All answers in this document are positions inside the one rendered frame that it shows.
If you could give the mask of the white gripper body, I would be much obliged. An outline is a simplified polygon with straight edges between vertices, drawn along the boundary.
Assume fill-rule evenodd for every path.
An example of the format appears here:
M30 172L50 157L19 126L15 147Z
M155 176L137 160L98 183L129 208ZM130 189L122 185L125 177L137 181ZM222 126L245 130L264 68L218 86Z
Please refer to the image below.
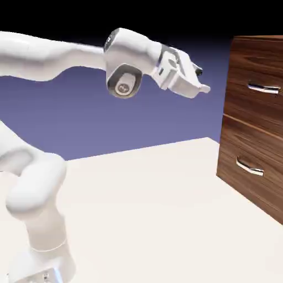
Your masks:
M186 98L195 98L201 90L201 83L189 55L179 49L176 51L178 64L177 74L169 85L169 90Z

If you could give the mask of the dark wood drawer front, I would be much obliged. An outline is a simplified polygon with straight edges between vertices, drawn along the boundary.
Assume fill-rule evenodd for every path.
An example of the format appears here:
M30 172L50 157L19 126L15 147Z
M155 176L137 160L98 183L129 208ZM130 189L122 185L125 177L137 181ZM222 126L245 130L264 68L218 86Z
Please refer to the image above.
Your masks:
M238 167L237 156L252 159L264 176ZM217 176L253 204L283 224L283 140L224 116Z
M280 93L251 90L250 82L279 86ZM224 114L283 138L283 36L233 39Z

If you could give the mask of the dark wood cabinet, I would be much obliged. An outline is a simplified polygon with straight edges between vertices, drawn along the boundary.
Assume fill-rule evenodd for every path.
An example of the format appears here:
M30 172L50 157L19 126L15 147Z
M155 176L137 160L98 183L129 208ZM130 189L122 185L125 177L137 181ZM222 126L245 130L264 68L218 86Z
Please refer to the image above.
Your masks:
M283 35L233 38L217 176L283 224Z

